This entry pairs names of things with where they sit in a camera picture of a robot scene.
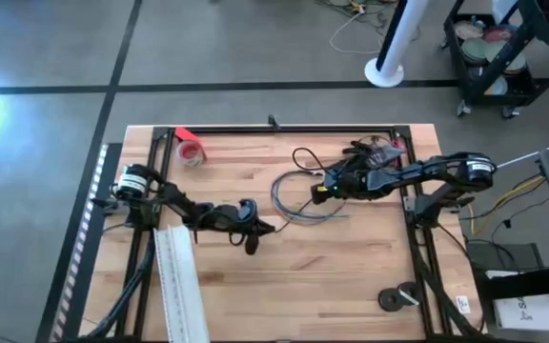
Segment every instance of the black weight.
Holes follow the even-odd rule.
[[[422,299],[418,295],[417,284],[412,282],[412,281],[408,281],[408,282],[404,282],[404,283],[399,284],[399,286],[397,286],[397,290],[398,291],[403,291],[404,293],[412,296],[419,303],[422,301]],[[401,302],[402,302],[403,305],[406,305],[406,306],[415,305],[410,300],[406,299],[403,295],[400,294],[399,297],[401,298]]]
[[[384,289],[378,294],[378,305],[386,312],[396,312],[404,306],[403,297],[396,289]]]

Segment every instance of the gray floor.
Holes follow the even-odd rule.
[[[448,51],[437,47],[451,6],[451,0],[432,1],[404,57],[406,79],[453,77]],[[108,84],[131,8],[132,0],[0,0],[0,87]],[[369,56],[328,44],[346,20],[310,0],[146,0],[121,84],[363,80]],[[345,49],[376,47],[365,24],[353,23],[338,38]],[[549,73],[549,48],[533,42],[527,56],[536,76]],[[0,95],[0,334],[18,342],[35,338],[103,98]],[[434,123],[444,152],[482,151],[497,162],[549,145],[549,91],[508,122],[494,109],[459,120],[458,101],[452,88],[121,93],[104,142],[121,141],[131,124],[264,123],[274,114],[281,123]],[[527,161],[498,172],[477,212],[536,171]],[[543,187],[497,218],[548,196]],[[537,242],[549,265],[549,203],[513,224],[498,241]],[[549,335],[490,329],[549,341]]]

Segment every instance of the wooden table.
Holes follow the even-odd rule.
[[[433,125],[410,125],[410,129],[417,159],[440,154]],[[128,164],[146,163],[152,130],[128,127],[117,175]],[[292,150],[310,148],[327,165],[341,157],[349,141],[369,131],[366,127],[365,134],[200,134],[208,162],[188,169],[172,159],[169,180],[197,202],[236,204],[251,197],[257,201],[260,217],[279,228],[285,222],[271,204],[270,187],[278,175],[296,169]],[[302,161],[315,164],[308,156]],[[281,187],[281,200],[299,208],[317,182],[310,177],[290,179]],[[424,184],[425,192],[437,187],[437,182]],[[337,204],[329,200],[314,211],[326,212]],[[414,280],[399,193],[373,202],[349,201],[342,212],[350,217],[312,227],[292,224],[281,233],[267,235],[254,256],[230,245],[226,234],[200,233],[194,256],[211,340],[423,339],[418,307],[386,313],[376,303],[380,290]],[[161,228],[179,223],[168,209],[162,215]],[[116,220],[123,218],[109,219],[106,225]],[[463,241],[455,215],[443,214],[440,223]],[[442,230],[433,234],[446,292],[453,300],[458,295],[469,298],[471,313],[466,315],[477,327],[482,309],[470,265]],[[94,328],[120,294],[131,237],[132,231],[124,228],[103,234],[80,333]],[[439,328],[431,297],[432,317]],[[129,332],[135,306],[136,295]],[[168,340],[157,268],[143,339]]]

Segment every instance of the black cart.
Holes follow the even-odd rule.
[[[501,24],[508,24],[512,14],[519,10],[522,24],[513,33],[507,44],[495,59],[485,66],[480,76],[470,75],[470,66],[463,58],[461,45],[463,40],[455,33],[455,23],[459,21],[478,20],[486,27],[494,26],[495,19],[490,14],[459,14],[458,10],[464,0],[457,0],[444,22],[446,38],[441,44],[443,49],[449,47],[457,78],[461,89],[462,100],[457,108],[457,115],[470,113],[474,106],[498,106],[505,119],[520,115],[522,108],[530,105],[549,88],[549,78],[536,82],[528,66],[518,74],[506,74],[504,71],[533,38],[549,46],[549,8],[539,0],[518,0],[508,11]],[[503,76],[508,90],[505,94],[485,94],[493,83]]]

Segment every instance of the white plastic strip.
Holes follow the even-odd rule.
[[[154,230],[156,259],[170,343],[209,343],[190,231]]]

